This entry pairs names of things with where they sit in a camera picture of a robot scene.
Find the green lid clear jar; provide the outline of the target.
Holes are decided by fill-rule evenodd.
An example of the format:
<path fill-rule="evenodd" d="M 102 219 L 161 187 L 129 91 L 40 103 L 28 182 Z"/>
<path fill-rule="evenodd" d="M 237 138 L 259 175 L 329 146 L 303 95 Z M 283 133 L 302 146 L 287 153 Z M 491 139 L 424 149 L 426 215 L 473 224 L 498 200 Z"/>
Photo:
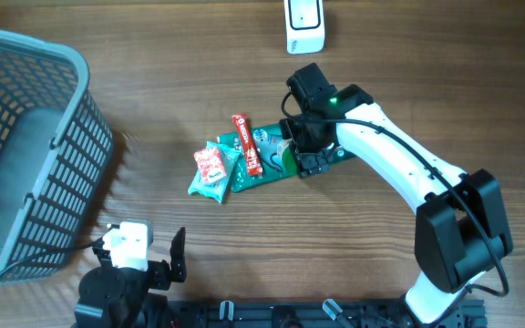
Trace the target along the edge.
<path fill-rule="evenodd" d="M 298 174 L 298 167 L 291 151 L 291 144 L 292 141 L 290 139 L 283 139 L 277 145 L 277 157 L 279 158 L 284 178 Z"/>

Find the green 3M gloves packet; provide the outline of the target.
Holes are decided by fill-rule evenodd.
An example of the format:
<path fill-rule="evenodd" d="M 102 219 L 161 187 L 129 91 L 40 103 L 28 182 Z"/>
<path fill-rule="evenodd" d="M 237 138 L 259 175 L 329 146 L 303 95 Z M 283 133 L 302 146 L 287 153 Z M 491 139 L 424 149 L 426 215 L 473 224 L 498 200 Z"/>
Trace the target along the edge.
<path fill-rule="evenodd" d="M 282 168 L 277 157 L 277 145 L 280 140 L 283 140 L 279 125 L 273 124 L 253 128 L 252 136 L 257 147 L 259 160 L 262 163 L 263 174 L 260 178 L 258 176 L 249 176 L 245 160 L 243 157 L 240 157 L 231 176 L 231 187 L 234 193 L 280 179 L 291 178 L 282 176 Z"/>

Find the red Nescafe coffee stick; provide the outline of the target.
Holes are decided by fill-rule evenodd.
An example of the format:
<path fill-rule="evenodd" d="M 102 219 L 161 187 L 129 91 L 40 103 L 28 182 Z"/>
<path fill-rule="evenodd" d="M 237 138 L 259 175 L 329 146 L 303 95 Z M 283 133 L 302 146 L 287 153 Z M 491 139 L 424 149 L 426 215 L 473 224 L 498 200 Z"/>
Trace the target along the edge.
<path fill-rule="evenodd" d="M 261 177 L 263 174 L 263 166 L 258 157 L 256 144 L 252 140 L 252 133 L 248 126 L 248 117 L 245 114 L 236 114 L 232 116 L 232 121 L 242 143 L 248 175 Z"/>

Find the white teal wipes packet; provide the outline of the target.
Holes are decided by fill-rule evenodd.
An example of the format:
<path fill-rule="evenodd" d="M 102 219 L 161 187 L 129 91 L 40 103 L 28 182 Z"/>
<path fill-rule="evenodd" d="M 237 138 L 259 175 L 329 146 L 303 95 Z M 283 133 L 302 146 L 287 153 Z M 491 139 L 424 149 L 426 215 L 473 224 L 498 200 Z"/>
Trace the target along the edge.
<path fill-rule="evenodd" d="M 241 152 L 239 150 L 230 148 L 227 145 L 215 143 L 208 141 L 206 148 L 218 147 L 223 156 L 223 164 L 227 171 L 227 177 L 219 180 L 215 184 L 205 185 L 200 177 L 200 173 L 197 172 L 193 178 L 192 183 L 188 188 L 189 194 L 199 193 L 204 197 L 212 198 L 217 200 L 219 203 L 223 202 L 223 198 L 226 192 L 226 189 L 230 183 L 230 178 L 238 159 L 241 157 Z"/>

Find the orange red tissue packet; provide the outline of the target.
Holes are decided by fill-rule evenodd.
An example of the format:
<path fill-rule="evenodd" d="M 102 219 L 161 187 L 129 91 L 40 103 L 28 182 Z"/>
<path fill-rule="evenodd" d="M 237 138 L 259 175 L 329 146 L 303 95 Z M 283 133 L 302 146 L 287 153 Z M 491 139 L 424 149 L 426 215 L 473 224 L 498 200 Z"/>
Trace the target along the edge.
<path fill-rule="evenodd" d="M 205 185 L 215 184 L 227 177 L 223 156 L 218 147 L 198 150 L 193 154 L 193 157 L 201 180 Z"/>

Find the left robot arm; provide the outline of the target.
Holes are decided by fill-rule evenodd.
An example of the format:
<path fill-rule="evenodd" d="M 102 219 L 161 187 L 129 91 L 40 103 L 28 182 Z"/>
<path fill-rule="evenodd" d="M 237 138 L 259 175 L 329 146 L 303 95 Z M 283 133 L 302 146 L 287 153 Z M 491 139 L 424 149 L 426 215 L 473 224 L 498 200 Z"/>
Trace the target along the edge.
<path fill-rule="evenodd" d="M 110 251 L 97 242 L 92 251 L 100 266 L 88 272 L 78 285 L 76 327 L 166 327 L 180 328 L 177 314 L 165 296 L 151 289 L 167 291 L 187 277 L 186 229 L 180 228 L 170 245 L 169 261 L 149 261 L 148 268 L 119 268 L 111 263 Z"/>

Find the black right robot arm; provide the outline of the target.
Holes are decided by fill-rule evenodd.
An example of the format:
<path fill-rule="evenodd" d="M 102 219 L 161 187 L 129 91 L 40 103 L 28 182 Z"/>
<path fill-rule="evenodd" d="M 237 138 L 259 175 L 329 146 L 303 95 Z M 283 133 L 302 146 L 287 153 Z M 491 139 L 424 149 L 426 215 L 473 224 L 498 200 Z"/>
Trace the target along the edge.
<path fill-rule="evenodd" d="M 396 300 L 361 302 L 355 316 L 330 299 L 324 313 L 343 327 L 485 326 L 484 304 L 470 294 L 484 273 L 504 274 L 501 262 L 513 249 L 498 181 L 434 155 L 361 87 L 335 87 L 316 64 L 295 71 L 286 85 L 300 113 L 286 114 L 280 127 L 298 174 L 326 171 L 344 150 L 378 173 L 416 216 L 415 284 Z"/>

